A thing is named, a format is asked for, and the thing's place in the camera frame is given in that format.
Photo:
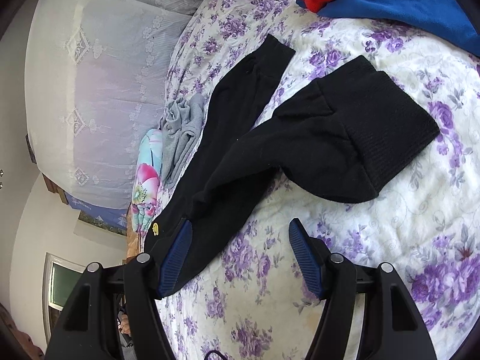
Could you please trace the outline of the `grey folded garment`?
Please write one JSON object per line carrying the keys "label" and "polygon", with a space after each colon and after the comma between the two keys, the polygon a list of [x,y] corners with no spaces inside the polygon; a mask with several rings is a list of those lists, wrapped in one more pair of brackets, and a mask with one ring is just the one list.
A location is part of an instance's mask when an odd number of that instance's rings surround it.
{"label": "grey folded garment", "polygon": [[199,139],[203,126],[204,101],[202,94],[195,94],[190,99],[178,98],[166,105],[160,120],[163,137],[160,177],[166,188],[175,185]]}

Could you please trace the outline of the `floral folded blanket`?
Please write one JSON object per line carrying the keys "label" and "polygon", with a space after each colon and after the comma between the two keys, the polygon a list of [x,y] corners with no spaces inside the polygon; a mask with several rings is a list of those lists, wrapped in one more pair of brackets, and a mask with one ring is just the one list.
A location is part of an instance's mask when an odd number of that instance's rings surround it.
{"label": "floral folded blanket", "polygon": [[153,128],[141,139],[138,149],[131,195],[131,221],[135,233],[146,233],[154,218],[160,187],[162,153],[162,132]]}

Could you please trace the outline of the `blue poster on wall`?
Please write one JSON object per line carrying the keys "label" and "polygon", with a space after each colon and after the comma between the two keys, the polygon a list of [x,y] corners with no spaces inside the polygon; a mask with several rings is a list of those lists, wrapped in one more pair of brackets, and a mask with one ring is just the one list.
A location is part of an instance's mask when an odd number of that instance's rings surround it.
{"label": "blue poster on wall", "polygon": [[127,210],[112,209],[83,202],[80,199],[65,194],[68,205],[74,210],[80,211],[79,219],[97,228],[107,230],[122,236],[127,235]]}

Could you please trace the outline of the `window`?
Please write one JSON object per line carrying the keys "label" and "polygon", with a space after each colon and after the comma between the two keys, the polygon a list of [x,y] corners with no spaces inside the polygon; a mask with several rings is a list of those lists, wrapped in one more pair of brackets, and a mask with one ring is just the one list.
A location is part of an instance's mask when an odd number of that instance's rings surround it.
{"label": "window", "polygon": [[77,263],[46,253],[42,278],[42,314],[47,343],[84,269]]}

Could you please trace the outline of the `black pants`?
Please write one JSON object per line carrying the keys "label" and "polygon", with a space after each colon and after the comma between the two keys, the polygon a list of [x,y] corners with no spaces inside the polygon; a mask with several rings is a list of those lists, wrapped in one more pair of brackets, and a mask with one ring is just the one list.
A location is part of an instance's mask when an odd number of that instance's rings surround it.
{"label": "black pants", "polygon": [[260,122],[294,54],[267,36],[216,85],[199,147],[145,239],[151,252],[190,221],[173,293],[224,249],[278,173],[323,199],[364,203],[439,135],[434,119],[362,56],[312,80]]}

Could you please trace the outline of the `white lace bed headboard cover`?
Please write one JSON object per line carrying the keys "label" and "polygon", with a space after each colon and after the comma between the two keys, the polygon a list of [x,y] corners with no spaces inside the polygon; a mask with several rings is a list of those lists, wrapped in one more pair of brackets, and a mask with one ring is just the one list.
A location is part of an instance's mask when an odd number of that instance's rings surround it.
{"label": "white lace bed headboard cover", "polygon": [[66,193],[124,209],[157,125],[173,50],[203,0],[38,0],[25,106],[39,170]]}

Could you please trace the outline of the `blue garment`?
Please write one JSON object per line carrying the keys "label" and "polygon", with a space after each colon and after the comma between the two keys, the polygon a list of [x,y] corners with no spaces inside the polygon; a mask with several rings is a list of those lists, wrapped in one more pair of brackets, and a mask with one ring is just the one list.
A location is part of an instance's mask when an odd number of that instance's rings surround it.
{"label": "blue garment", "polygon": [[313,13],[399,21],[479,56],[479,0],[333,0]]}

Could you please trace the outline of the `purple floral bedsheet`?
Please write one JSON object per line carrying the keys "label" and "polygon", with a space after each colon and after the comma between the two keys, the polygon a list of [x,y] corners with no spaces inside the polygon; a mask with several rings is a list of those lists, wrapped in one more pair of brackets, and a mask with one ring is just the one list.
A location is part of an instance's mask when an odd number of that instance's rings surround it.
{"label": "purple floral bedsheet", "polygon": [[295,0],[204,0],[173,53],[167,99],[210,96],[243,57],[273,35],[295,51],[268,104],[275,108],[310,83],[324,84],[364,56],[427,111],[439,136],[380,191],[348,203],[327,176],[320,141],[307,149],[298,183],[277,174],[210,265],[157,305],[178,359],[303,359],[324,309],[307,289],[288,225],[354,263],[389,261],[416,303],[439,359],[450,359],[479,320],[479,58],[419,29],[390,21],[330,19]]}

